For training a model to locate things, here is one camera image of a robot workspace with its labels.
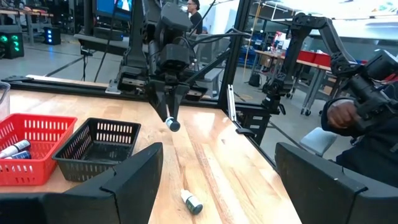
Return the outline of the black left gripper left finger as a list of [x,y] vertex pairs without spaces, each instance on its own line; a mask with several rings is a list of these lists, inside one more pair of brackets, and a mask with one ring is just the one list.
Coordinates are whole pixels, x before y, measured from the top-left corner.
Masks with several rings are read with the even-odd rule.
[[1,223],[148,223],[163,155],[155,142],[63,193],[1,194]]

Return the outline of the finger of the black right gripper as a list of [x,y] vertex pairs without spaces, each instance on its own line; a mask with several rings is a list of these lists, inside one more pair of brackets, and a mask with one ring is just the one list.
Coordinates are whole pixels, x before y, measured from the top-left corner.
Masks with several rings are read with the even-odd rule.
[[187,93],[188,93],[187,85],[177,85],[172,88],[169,95],[169,112],[173,118],[175,119],[178,118],[178,109],[180,103],[182,99],[185,98]]
[[150,104],[155,109],[163,122],[168,118],[167,101],[164,92],[154,92],[150,97]]

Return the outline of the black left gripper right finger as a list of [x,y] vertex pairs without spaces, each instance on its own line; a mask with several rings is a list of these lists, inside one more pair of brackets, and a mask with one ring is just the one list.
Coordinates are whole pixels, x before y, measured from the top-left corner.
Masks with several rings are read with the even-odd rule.
[[275,163],[302,223],[397,224],[397,188],[284,142]]

